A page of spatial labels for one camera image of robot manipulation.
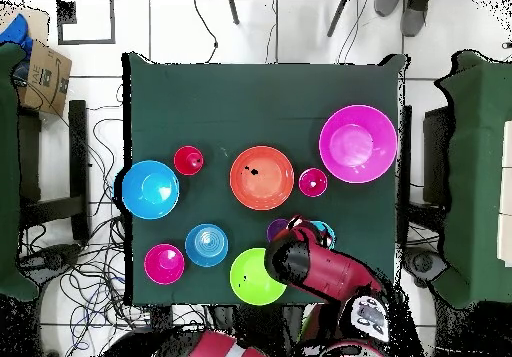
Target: floor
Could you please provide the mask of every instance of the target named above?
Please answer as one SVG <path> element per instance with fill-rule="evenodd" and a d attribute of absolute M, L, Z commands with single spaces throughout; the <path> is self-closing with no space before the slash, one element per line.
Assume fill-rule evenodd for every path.
<path fill-rule="evenodd" d="M 352 34 L 340 54 L 357 16 L 356 0 L 347 3 L 332 38 L 327 38 L 326 32 L 339 0 L 279 0 L 278 61 L 334 63 L 340 55 L 341 62 L 376 64 L 388 54 L 408 54 L 411 64 L 406 71 L 405 102 L 413 107 L 411 182 L 421 185 L 422 119 L 425 111 L 446 105 L 445 97 L 433 81 L 448 74 L 451 55 L 461 49 L 475 49 L 488 57 L 503 60 L 512 54 L 512 49 L 502 48 L 502 43 L 511 40 L 512 31 L 510 17 L 499 10 L 500 1 L 430 0 L 424 29 L 415 38 L 403 38 L 400 33 L 402 3 L 389 17 L 380 18 L 373 9 L 373 0 L 367 0 L 366 3 L 365 0 L 359 0 L 359 10 L 363 6 L 365 8 L 359 20 L 357 38 L 350 45 Z M 275 28 L 269 41 L 269 32 L 275 22 L 272 2 L 236 0 L 240 18 L 240 24 L 236 26 L 227 0 L 198 0 L 197 6 L 219 44 L 211 61 L 264 63 L 267 59 L 268 62 L 274 62 Z M 116 107 L 119 106 L 118 98 L 121 98 L 121 54 L 135 51 L 160 63 L 205 62 L 211 55 L 213 38 L 198 17 L 193 0 L 114 0 L 115 44 L 58 45 L 56 1 L 24 3 L 45 10 L 50 15 L 49 46 L 73 61 L 68 100 L 86 100 L 90 109 L 89 145 L 107 165 L 113 162 L 109 176 L 109 180 L 113 180 L 123 165 L 121 122 L 105 120 L 96 127 L 98 138 L 112 150 L 113 160 L 108 151 L 94 139 L 92 129 L 99 120 L 122 119 L 122 108 Z M 77 0 L 77 24 L 63 26 L 63 39 L 110 38 L 109 10 L 108 0 Z M 42 198 L 66 196 L 69 193 L 67 126 L 53 115 L 42 115 L 42 118 Z M 117 209 L 111 204 L 98 205 L 103 188 L 102 174 L 95 163 L 90 168 L 89 178 L 91 210 L 93 213 L 97 210 L 97 214 L 92 217 L 94 228 L 115 215 Z M 421 188 L 411 188 L 411 199 L 421 201 Z M 54 221 L 48 223 L 47 227 L 48 232 L 38 241 L 39 245 L 44 247 L 72 242 L 69 221 Z M 106 229 L 100 231 L 92 244 L 106 242 L 106 232 Z M 29 239 L 39 233 L 40 228 L 32 228 Z M 419 238 L 414 233 L 411 237 Z M 119 270 L 124 269 L 121 257 L 117 257 L 115 265 Z M 91 281 L 90 278 L 79 280 L 81 285 Z M 417 288 L 405 272 L 402 272 L 401 284 L 409 295 L 412 315 L 424 349 L 427 354 L 431 354 L 436 325 L 432 296 L 428 290 Z M 74 311 L 77 302 L 83 304 L 84 300 L 73 285 L 72 278 L 62 281 L 57 278 L 49 284 L 43 298 L 41 324 L 44 347 L 58 350 L 61 357 L 74 343 L 72 330 L 75 335 L 80 334 L 84 325 L 79 311 Z M 186 307 L 180 307 L 179 310 L 181 314 L 189 311 Z M 144 324 L 146 321 L 147 317 L 142 315 L 137 322 Z M 99 349 L 108 346 L 109 342 L 124 333 L 102 325 L 104 322 L 99 319 L 96 327 L 85 335 L 85 343 L 71 357 L 97 357 Z"/>

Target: blue cloth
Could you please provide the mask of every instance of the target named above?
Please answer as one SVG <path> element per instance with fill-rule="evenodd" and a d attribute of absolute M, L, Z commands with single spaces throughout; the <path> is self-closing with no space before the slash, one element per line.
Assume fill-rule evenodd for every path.
<path fill-rule="evenodd" d="M 11 22 L 7 29 L 0 34 L 0 42 L 14 42 L 19 44 L 27 54 L 25 60 L 32 54 L 32 38 L 28 36 L 28 23 L 21 14 Z"/>

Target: light blue bowl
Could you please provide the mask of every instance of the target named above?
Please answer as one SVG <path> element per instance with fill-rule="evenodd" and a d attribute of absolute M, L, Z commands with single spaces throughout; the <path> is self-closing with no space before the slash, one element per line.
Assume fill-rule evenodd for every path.
<path fill-rule="evenodd" d="M 176 205 L 178 178 L 165 164 L 153 160 L 135 163 L 123 179 L 123 203 L 141 219 L 160 219 Z"/>
<path fill-rule="evenodd" d="M 228 237 L 218 226 L 203 223 L 188 233 L 185 251 L 189 259 L 198 266 L 216 266 L 228 254 Z"/>
<path fill-rule="evenodd" d="M 327 229 L 327 232 L 332 237 L 332 242 L 329 246 L 329 249 L 332 250 L 334 248 L 334 244 L 336 243 L 336 234 L 334 233 L 333 229 L 327 223 L 320 220 L 312 220 L 311 223 L 315 225 L 320 232 L 323 232 Z"/>

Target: chair leg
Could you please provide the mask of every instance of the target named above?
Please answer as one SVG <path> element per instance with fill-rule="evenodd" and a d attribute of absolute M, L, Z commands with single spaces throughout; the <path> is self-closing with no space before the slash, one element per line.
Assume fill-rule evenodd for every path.
<path fill-rule="evenodd" d="M 338 24 L 338 20 L 340 19 L 341 12 L 345 8 L 345 4 L 348 0 L 341 0 L 338 4 L 338 8 L 336 9 L 336 13 L 334 13 L 334 17 L 331 22 L 331 27 L 329 28 L 329 31 L 327 32 L 327 37 L 330 38 L 332 34 L 334 33 L 334 29 L 336 29 L 336 25 Z"/>
<path fill-rule="evenodd" d="M 235 25 L 240 24 L 238 13 L 236 12 L 235 0 L 229 0 L 229 8 L 231 8 L 231 14 L 233 15 L 233 23 L 235 23 Z"/>

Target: plastic bowl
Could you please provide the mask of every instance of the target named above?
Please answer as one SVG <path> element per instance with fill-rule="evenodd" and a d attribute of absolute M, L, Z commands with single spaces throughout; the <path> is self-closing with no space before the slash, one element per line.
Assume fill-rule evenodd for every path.
<path fill-rule="evenodd" d="M 334 113 L 320 133 L 320 157 L 329 172 L 349 183 L 370 182 L 393 164 L 397 136 L 376 108 L 353 105 Z"/>
<path fill-rule="evenodd" d="M 281 232 L 284 228 L 288 226 L 288 221 L 286 219 L 276 219 L 268 225 L 267 228 L 267 240 L 268 242 L 272 241 L 274 237 Z"/>
<path fill-rule="evenodd" d="M 211 223 L 197 225 L 187 234 L 185 252 L 198 266 L 216 266 L 228 254 L 228 237 L 222 229 Z"/>
<path fill-rule="evenodd" d="M 329 235 L 332 237 L 332 242 L 329 246 L 329 249 L 332 250 L 334 248 L 334 244 L 336 244 L 336 234 L 334 230 L 327 223 L 322 222 L 321 220 L 312 220 L 311 223 L 315 225 L 320 232 L 327 230 Z"/>
<path fill-rule="evenodd" d="M 244 303 L 264 306 L 276 301 L 286 290 L 285 284 L 269 276 L 264 258 L 264 248 L 251 248 L 241 253 L 231 265 L 231 288 Z"/>
<path fill-rule="evenodd" d="M 185 258 L 171 244 L 158 244 L 148 251 L 144 270 L 149 279 L 160 285 L 168 285 L 181 278 L 185 270 Z"/>
<path fill-rule="evenodd" d="M 185 145 L 174 154 L 174 167 L 182 175 L 195 175 L 201 170 L 204 158 L 196 147 Z"/>
<path fill-rule="evenodd" d="M 299 189 L 308 197 L 318 197 L 327 189 L 327 176 L 320 169 L 312 167 L 299 177 Z"/>
<path fill-rule="evenodd" d="M 146 160 L 134 164 L 123 179 L 123 202 L 141 219 L 159 219 L 176 205 L 178 178 L 165 164 Z"/>
<path fill-rule="evenodd" d="M 271 210 L 290 196 L 293 167 L 290 160 L 275 148 L 248 148 L 233 162 L 229 184 L 244 206 L 253 210 Z"/>

